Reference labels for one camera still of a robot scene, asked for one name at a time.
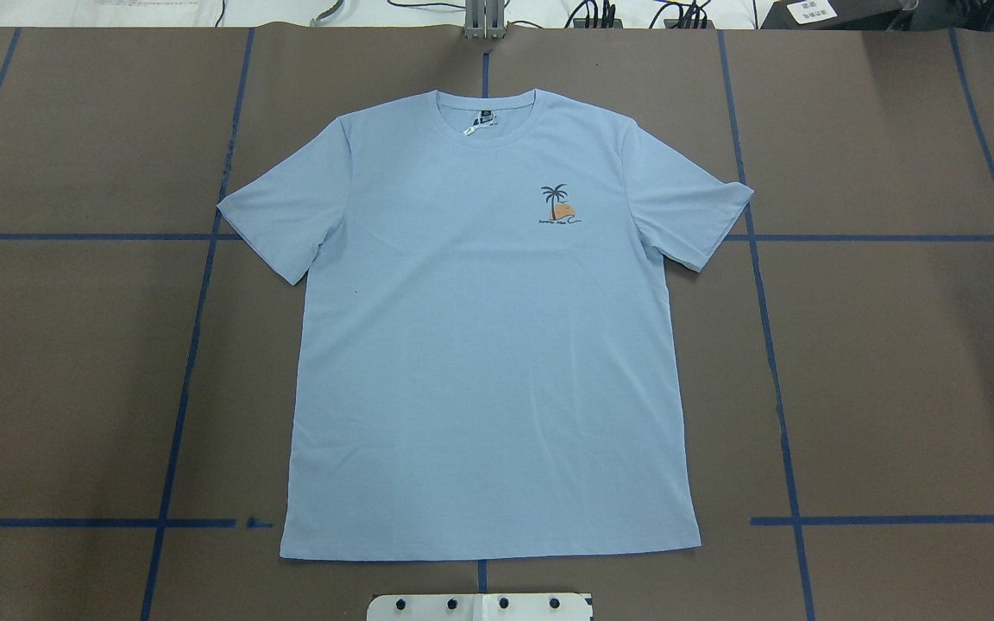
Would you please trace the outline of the light blue t-shirt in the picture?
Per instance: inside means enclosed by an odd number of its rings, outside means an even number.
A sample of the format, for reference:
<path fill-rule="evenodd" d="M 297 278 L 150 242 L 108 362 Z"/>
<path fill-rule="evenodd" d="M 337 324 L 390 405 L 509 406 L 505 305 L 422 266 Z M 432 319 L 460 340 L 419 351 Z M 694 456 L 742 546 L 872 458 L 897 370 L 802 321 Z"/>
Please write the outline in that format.
<path fill-rule="evenodd" d="M 701 546 L 665 268 L 752 194 L 590 103 L 430 91 L 218 202 L 306 286 L 280 557 Z"/>

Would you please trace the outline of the white hang tag on collar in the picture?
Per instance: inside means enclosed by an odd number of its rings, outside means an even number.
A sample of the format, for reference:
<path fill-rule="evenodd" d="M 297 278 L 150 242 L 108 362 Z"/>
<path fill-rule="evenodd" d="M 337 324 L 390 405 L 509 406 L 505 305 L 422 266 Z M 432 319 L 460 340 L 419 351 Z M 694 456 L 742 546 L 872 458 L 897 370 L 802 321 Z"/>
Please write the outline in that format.
<path fill-rule="evenodd" d="M 485 123 L 473 123 L 473 125 L 470 126 L 468 129 L 465 129 L 462 132 L 462 134 L 464 136 L 472 136 L 474 133 L 477 133 L 478 130 L 480 130 L 480 129 L 488 129 L 489 126 L 490 125 L 489 125 L 488 122 L 485 122 Z"/>

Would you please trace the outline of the white mounting plate with bolts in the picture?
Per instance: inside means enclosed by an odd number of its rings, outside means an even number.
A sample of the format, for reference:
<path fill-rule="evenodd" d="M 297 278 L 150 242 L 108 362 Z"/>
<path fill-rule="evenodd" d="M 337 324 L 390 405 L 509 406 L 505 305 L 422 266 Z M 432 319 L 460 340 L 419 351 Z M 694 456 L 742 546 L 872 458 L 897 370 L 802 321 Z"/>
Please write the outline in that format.
<path fill-rule="evenodd" d="M 383 594 L 368 605 L 367 620 L 593 620 L 590 594 Z"/>

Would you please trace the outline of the black power strip with plugs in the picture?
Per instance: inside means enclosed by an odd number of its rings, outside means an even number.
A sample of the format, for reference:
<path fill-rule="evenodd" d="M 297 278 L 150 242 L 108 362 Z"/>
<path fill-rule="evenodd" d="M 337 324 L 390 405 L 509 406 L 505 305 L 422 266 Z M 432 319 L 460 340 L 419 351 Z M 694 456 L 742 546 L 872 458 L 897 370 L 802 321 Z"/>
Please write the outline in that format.
<path fill-rule="evenodd" d="M 622 20 L 618 17 L 618 4 L 615 1 L 579 1 L 565 20 L 563 28 L 580 28 L 581 30 L 611 30 L 622 28 Z"/>

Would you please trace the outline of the brown paper table cover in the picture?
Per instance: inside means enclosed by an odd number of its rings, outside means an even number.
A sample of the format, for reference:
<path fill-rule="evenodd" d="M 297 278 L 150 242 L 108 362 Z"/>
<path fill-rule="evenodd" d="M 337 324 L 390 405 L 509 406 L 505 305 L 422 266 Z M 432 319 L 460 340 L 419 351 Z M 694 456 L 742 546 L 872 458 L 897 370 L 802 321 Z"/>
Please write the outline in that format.
<path fill-rule="evenodd" d="M 544 88 L 756 201 L 666 270 L 696 550 L 279 558 L 301 287 L 214 204 L 348 111 Z M 0 28 L 0 618 L 994 620 L 994 33 Z"/>

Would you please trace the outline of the black box with white label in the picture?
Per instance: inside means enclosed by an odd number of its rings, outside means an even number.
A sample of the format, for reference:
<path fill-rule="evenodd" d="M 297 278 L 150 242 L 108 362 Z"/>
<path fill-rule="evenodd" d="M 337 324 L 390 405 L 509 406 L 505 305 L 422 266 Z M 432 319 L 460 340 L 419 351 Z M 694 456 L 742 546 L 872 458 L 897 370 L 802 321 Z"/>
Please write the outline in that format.
<path fill-rule="evenodd" d="M 781 1 L 773 3 L 761 30 L 887 30 L 906 9 L 903 1 Z"/>

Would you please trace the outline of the grey aluminium post bracket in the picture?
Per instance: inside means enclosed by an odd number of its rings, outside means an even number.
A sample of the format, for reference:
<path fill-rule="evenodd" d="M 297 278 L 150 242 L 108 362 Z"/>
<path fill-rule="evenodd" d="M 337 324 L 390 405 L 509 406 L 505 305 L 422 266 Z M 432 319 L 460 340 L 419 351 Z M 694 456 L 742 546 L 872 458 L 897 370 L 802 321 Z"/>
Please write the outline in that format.
<path fill-rule="evenodd" d="M 467 0 L 464 4 L 464 36 L 466 39 L 505 38 L 507 33 L 506 1 Z"/>

